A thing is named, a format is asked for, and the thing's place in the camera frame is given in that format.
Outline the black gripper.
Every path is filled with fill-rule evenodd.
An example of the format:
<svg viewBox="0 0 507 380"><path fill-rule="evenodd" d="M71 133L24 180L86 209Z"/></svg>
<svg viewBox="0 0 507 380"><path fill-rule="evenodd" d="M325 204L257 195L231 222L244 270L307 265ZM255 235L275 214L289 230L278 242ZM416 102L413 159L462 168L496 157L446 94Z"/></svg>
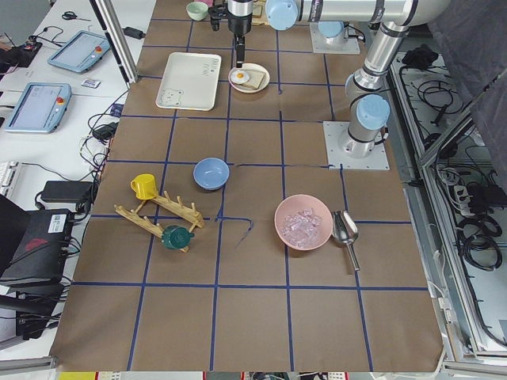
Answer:
<svg viewBox="0 0 507 380"><path fill-rule="evenodd" d="M228 28L235 35L236 67L245 62L245 37L251 30L254 2L252 0L229 0L227 2Z"/></svg>
<svg viewBox="0 0 507 380"><path fill-rule="evenodd" d="M221 20L227 19L227 4L225 2L208 8L208 15L213 31L219 31Z"/></svg>

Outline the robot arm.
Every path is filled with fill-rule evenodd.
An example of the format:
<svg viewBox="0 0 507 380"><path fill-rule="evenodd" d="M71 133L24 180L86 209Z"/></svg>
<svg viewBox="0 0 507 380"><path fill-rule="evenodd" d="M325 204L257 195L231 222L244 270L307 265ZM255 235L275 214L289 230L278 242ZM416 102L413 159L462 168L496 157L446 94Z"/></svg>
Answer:
<svg viewBox="0 0 507 380"><path fill-rule="evenodd" d="M337 138L337 146L351 158L366 158L372 152L375 138L386 126L390 106L377 93L395 54L409 31L436 19L449 1L267 1L265 13L269 25L280 31L299 21L366 21L379 24L361 68L351 74L345 85L351 120Z"/></svg>
<svg viewBox="0 0 507 380"><path fill-rule="evenodd" d="M316 23L319 33L325 38L335 38L345 32L344 21L324 21L324 1L266 1L265 16L276 30L291 28L297 21L307 17L309 23ZM219 22L227 20L228 28L234 35L236 50L245 47L245 36L251 30L254 1L221 1L212 3L208 9L211 26L219 30Z"/></svg>

